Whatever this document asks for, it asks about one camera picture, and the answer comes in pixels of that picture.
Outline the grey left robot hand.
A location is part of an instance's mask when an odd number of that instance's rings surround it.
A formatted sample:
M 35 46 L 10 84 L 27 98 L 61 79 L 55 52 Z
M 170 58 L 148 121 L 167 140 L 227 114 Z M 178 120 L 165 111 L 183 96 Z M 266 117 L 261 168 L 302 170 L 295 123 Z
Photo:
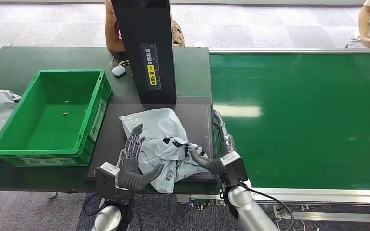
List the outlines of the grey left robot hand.
M 145 137 L 141 137 L 143 124 L 137 125 L 126 140 L 120 152 L 117 166 L 120 172 L 117 176 L 118 187 L 128 189 L 134 193 L 141 192 L 147 185 L 162 174 L 164 164 L 158 163 L 145 173 L 140 173 L 138 157 Z

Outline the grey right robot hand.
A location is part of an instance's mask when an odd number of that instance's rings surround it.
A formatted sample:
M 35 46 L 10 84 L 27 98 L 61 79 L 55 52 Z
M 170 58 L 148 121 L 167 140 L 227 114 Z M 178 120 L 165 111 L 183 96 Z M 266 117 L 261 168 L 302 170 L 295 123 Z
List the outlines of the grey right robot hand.
M 221 114 L 213 110 L 213 117 L 216 120 L 216 127 L 219 131 L 220 140 L 220 158 L 207 159 L 200 155 L 202 149 L 189 149 L 192 159 L 200 166 L 207 169 L 209 172 L 215 175 L 221 174 L 234 174 L 237 171 L 240 156 L 236 152 L 235 142 L 230 133 L 228 133 L 225 122 Z

